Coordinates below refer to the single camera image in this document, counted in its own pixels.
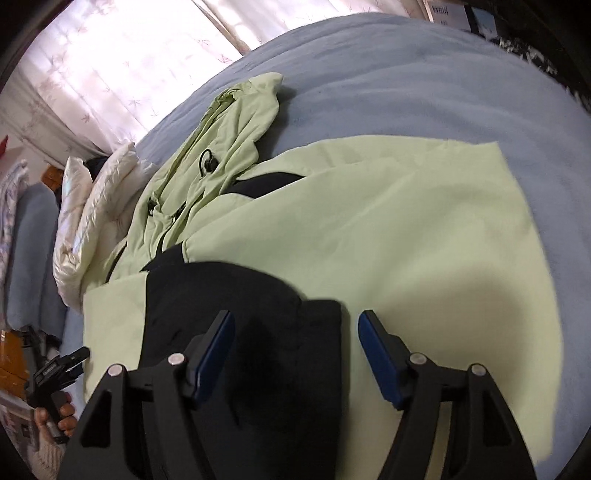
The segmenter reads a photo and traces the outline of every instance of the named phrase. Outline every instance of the finger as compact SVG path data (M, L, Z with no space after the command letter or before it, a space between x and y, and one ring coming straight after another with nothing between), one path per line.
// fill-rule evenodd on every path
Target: finger
M35 409L35 424L39 429L39 435L45 438L46 441L51 442L52 437L49 429L47 428L47 420L49 419L49 414L46 409L44 408L36 408Z
M44 409L44 408L36 408L35 409L35 424L37 425L38 428L45 426L48 418L49 418L49 414L46 409Z
M62 417L71 417L74 415L74 406L71 403L63 404L60 408L60 415Z
M68 417L66 419L60 420L60 422L57 424L57 427L61 431L65 432L66 430L75 429L77 423L78 421L74 417Z

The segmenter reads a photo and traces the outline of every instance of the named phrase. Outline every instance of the red object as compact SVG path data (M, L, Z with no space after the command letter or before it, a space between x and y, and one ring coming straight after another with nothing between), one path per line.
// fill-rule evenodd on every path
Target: red object
M2 156L6 152L7 145L8 145L8 135L6 137L4 137L4 140L2 140L2 143L0 143L0 158L2 158Z

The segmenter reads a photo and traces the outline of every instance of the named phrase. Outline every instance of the sheer curtain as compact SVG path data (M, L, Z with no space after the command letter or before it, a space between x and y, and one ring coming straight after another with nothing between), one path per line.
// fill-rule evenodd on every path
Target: sheer curtain
M20 67L76 135L109 153L240 56L191 0L74 0Z
M425 19L421 0L193 0L250 49L294 28L363 12Z
M111 153L249 50L315 21L420 0L73 0L19 64L55 116Z
M58 168L63 168L70 155L92 158L103 154L92 142L72 133L39 96L19 67L0 93L0 130L2 136L9 135L10 145L17 140L33 151L35 159Z

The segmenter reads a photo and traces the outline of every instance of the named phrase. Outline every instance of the book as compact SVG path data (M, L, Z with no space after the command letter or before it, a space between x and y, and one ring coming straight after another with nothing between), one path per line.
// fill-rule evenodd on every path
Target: book
M472 32L487 40L498 36L495 16L485 10L455 0L423 0L423 3L432 23Z
M0 390L0 423L27 466L30 466L30 455L39 450L34 412L20 398Z

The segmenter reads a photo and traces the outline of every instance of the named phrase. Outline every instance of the bed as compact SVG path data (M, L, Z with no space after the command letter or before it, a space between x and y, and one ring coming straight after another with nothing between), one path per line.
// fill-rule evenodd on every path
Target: bed
M157 125L139 156L162 164L215 95L270 71L284 82L280 112L258 142L259 161L361 134L499 143L538 226L560 309L554 447L536 465L540 480L556 478L591 425L591 118L553 80L480 38L363 14L294 30L237 61Z

